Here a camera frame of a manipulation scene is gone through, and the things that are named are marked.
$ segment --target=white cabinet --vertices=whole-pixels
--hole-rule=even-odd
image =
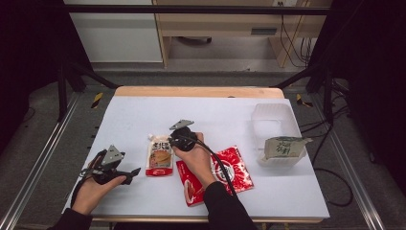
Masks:
[[[151,5],[149,0],[64,0],[65,4]],[[71,13],[91,62],[162,62],[152,13]]]

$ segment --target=hand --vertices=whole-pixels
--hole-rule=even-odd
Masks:
[[[196,136],[198,140],[203,142],[203,133],[196,132]],[[204,189],[216,181],[210,167],[210,153],[202,146],[196,144],[190,151],[182,151],[177,147],[173,147],[173,150],[186,163],[188,169],[197,177]]]
[[[90,215],[102,198],[112,189],[122,184],[125,179],[125,175],[122,175],[110,180],[108,183],[100,185],[93,177],[86,178],[78,191],[72,209],[80,214]]]

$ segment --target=wooden table edge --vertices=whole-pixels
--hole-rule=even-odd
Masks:
[[[213,97],[284,99],[279,88],[269,87],[194,87],[194,86],[121,86],[115,97]]]
[[[167,218],[154,218],[154,217],[128,217],[128,216],[98,216],[93,217],[94,221],[103,222],[182,222],[182,223],[204,223],[208,222],[207,218],[185,218],[185,217],[167,217]],[[252,218],[254,223],[319,223],[323,218]]]

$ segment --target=right hand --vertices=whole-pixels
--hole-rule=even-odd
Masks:
[[[196,132],[196,136],[198,140],[204,142],[203,133]],[[186,163],[188,169],[197,177],[204,189],[216,181],[210,166],[210,153],[202,146],[196,144],[190,151],[182,151],[177,147],[173,147],[173,150]]]

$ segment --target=food package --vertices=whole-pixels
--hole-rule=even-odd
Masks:
[[[265,142],[263,161],[278,157],[299,157],[305,149],[305,144],[311,142],[304,137],[273,137]]]
[[[173,173],[173,150],[168,136],[149,135],[146,175],[162,176]]]
[[[237,146],[229,147],[225,150],[217,152],[216,154],[218,158],[220,158],[221,162],[223,162],[236,193],[246,191],[254,187],[254,183],[245,167]],[[215,179],[222,182],[227,192],[230,194],[231,190],[227,184],[224,173],[213,156],[211,162],[212,173],[214,174]],[[185,162],[177,161],[176,166],[184,186],[186,204],[188,206],[201,204],[203,202],[204,195],[203,186],[200,184],[196,176],[188,169]]]

